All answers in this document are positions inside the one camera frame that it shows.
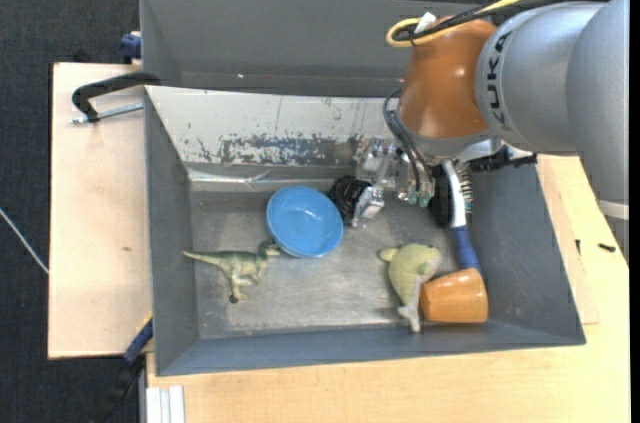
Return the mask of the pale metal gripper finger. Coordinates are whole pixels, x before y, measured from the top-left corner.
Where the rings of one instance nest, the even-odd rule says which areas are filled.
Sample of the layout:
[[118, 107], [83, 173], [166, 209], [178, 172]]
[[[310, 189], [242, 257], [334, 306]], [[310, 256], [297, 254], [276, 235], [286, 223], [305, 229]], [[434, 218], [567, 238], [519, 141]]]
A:
[[366, 187], [356, 198], [351, 226], [358, 227], [363, 220], [374, 218], [384, 207], [384, 189], [377, 186]]
[[384, 185], [395, 154], [395, 141], [372, 137], [356, 154], [356, 175], [373, 185]]

